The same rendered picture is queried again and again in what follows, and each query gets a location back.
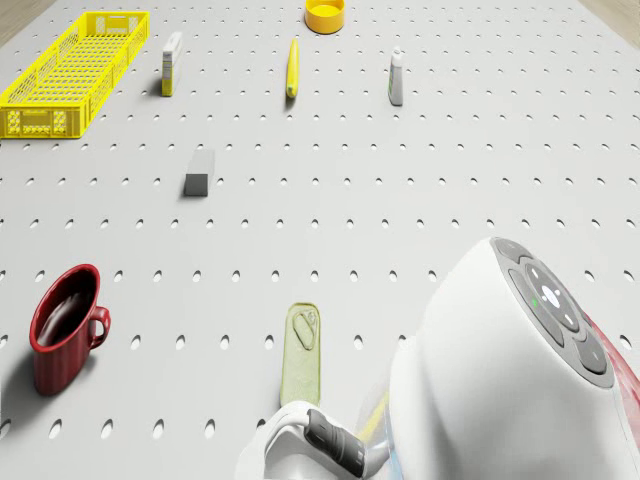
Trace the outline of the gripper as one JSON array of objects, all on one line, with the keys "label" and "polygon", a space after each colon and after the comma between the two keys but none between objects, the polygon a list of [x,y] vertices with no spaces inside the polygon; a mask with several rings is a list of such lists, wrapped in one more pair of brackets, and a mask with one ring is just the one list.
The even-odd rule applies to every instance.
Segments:
[{"label": "gripper", "polygon": [[367,480],[388,461],[388,443],[366,445],[314,405],[293,401],[259,427],[234,480]]}]

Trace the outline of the flat-sided can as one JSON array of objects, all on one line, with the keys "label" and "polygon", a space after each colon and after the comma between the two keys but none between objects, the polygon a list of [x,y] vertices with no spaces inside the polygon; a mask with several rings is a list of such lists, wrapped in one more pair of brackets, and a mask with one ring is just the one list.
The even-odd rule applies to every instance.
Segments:
[{"label": "flat-sided can", "polygon": [[294,303],[288,310],[280,388],[280,405],[292,401],[320,404],[320,314],[312,303]]}]

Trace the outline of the red mug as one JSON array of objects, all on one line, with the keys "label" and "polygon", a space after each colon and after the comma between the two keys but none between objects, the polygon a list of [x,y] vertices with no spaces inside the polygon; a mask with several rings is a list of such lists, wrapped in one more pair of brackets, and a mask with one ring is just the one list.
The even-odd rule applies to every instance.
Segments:
[{"label": "red mug", "polygon": [[108,309],[97,304],[100,275],[91,264],[62,274],[43,296],[30,326],[34,383],[42,395],[54,395],[73,381],[89,352],[107,338]]}]

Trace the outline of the grey cube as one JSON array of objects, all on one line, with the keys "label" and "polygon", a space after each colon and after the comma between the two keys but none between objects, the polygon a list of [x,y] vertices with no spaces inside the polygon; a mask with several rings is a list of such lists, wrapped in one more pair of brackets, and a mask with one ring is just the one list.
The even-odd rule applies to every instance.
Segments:
[{"label": "grey cube", "polygon": [[189,162],[185,181],[184,195],[207,197],[214,175],[215,153],[213,149],[196,150]]}]

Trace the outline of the small white bottle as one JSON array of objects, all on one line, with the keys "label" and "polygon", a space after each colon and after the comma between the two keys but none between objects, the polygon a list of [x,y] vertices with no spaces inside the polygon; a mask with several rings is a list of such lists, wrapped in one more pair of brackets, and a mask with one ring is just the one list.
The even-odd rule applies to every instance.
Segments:
[{"label": "small white bottle", "polygon": [[403,53],[399,47],[395,47],[391,54],[388,97],[392,105],[403,105]]}]

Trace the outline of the banana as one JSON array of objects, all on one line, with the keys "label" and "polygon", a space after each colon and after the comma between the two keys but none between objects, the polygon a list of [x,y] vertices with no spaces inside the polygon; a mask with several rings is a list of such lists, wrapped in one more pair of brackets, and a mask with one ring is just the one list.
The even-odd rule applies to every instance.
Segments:
[{"label": "banana", "polygon": [[297,38],[293,38],[287,63],[286,74],[286,96],[294,99],[299,89],[299,43]]}]

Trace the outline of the white and yellow box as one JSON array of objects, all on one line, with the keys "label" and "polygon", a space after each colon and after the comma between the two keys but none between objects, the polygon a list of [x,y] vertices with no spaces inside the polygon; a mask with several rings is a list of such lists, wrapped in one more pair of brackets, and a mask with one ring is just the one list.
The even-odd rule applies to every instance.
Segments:
[{"label": "white and yellow box", "polygon": [[181,72],[181,58],[183,52],[183,35],[173,32],[163,47],[161,94],[172,96],[176,89]]}]

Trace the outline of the yellow bowl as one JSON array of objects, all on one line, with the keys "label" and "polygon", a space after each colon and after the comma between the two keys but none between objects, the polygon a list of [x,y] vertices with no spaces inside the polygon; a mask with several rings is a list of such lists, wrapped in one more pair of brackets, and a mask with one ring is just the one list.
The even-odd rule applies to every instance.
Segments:
[{"label": "yellow bowl", "polygon": [[304,20],[319,34],[332,34],[344,25],[345,0],[306,0]]}]

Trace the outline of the yellow basket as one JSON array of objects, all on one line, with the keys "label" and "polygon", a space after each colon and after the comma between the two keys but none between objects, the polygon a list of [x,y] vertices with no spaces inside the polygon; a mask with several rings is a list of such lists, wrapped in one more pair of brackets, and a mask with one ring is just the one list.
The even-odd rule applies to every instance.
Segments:
[{"label": "yellow basket", "polygon": [[150,31],[147,11],[85,12],[0,94],[0,138],[79,138]]}]

